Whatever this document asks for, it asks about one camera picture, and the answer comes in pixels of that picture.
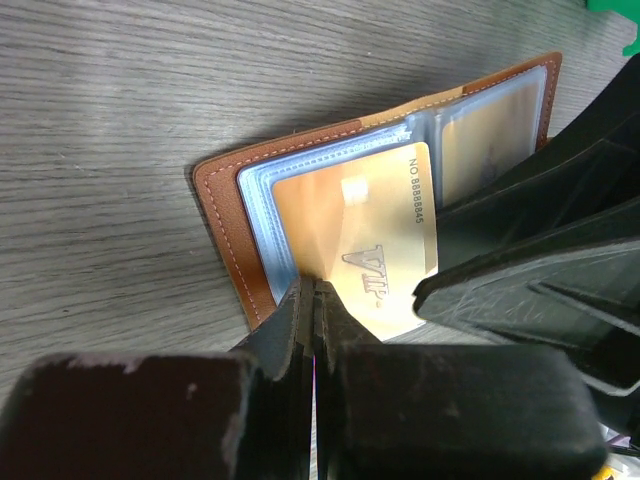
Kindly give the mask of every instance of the card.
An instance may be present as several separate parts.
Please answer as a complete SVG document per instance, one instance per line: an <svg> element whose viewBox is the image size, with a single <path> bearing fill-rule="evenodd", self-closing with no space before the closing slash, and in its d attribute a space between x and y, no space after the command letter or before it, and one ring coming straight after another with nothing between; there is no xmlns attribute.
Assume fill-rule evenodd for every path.
<svg viewBox="0 0 640 480"><path fill-rule="evenodd" d="M412 294L438 265L425 143L280 180L273 195L301 274L330 281L381 340L424 323Z"/></svg>
<svg viewBox="0 0 640 480"><path fill-rule="evenodd" d="M476 97L451 107L442 129L443 206L476 192L533 154L543 88L544 82L532 75L512 92L487 92L493 98Z"/></svg>

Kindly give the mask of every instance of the wallet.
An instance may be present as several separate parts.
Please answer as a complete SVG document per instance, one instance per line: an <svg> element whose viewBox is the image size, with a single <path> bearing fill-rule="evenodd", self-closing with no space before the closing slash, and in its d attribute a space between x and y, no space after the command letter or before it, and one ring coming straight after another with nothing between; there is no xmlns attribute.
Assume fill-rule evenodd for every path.
<svg viewBox="0 0 640 480"><path fill-rule="evenodd" d="M482 178L491 180L496 173L504 173L501 168L506 168L489 162L477 175L469 174L475 168L472 164L458 162L455 175L444 168L443 158L466 155L464 148L470 144L466 141L470 136L487 134L469 128L453 129L457 119L478 116L474 112L483 105L499 102L512 91L528 89L535 108L527 110L527 119L534 128L527 129L532 133L522 136L511 152L521 157L518 162L524 160L547 143L561 62L560 53L548 53L384 112L264 142L199 164L193 174L195 189L250 327L255 329L273 313L288 283L297 275L280 225L282 219L275 208L276 182L294 173L313 171L320 165L339 165L354 158L383 155L390 149L424 145L420 148L426 148L431 159L428 179L433 178L434 205L430 208L437 210L455 204L483 186L481 181L488 181ZM474 128L487 131L498 128L506 132L508 139L509 125L504 124L505 118L517 117L524 108L523 100L516 100L504 106L502 124L483 125L478 117L474 120L478 127ZM447 135L449 142L443 140ZM346 187L343 182L342 187L345 201L357 202L366 195L366 188L358 183L357 177Z"/></svg>

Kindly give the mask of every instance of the green object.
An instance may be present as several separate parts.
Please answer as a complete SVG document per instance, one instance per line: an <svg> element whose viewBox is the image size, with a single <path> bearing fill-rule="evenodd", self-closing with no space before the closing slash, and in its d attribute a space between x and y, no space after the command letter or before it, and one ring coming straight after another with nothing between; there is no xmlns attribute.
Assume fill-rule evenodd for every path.
<svg viewBox="0 0 640 480"><path fill-rule="evenodd" d="M587 8L592 12L613 10L640 27L640 0L587 0ZM622 54L627 57L636 53L640 53L640 35L636 37L635 42L622 51Z"/></svg>

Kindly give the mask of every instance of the brown leather wallet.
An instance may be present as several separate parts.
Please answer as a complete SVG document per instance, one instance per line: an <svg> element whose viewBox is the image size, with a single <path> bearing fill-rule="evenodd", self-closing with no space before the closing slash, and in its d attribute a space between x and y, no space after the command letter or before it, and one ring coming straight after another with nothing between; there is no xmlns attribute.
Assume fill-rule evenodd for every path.
<svg viewBox="0 0 640 480"><path fill-rule="evenodd" d="M547 69L547 76L536 140L536 149L539 149L547 142L551 108L561 63L562 54L559 52L548 53L467 85L420 97L381 113L260 143L205 160L199 164L193 174L196 192L220 249L220 254L240 296L251 329L255 329L271 315L276 304L236 182L236 176L243 167L268 161L286 153L357 135L402 119L418 110L435 105L445 105L486 90L536 66L544 66Z"/></svg>

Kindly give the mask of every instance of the gray wooden surface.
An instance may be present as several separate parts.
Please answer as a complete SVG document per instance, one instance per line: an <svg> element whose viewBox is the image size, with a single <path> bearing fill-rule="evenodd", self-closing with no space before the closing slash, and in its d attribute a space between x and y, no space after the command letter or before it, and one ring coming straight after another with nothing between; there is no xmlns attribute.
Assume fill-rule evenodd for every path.
<svg viewBox="0 0 640 480"><path fill-rule="evenodd" d="M3 0L0 399L47 352L245 334L190 189L199 159L552 49L557 132L634 34L582 0Z"/></svg>

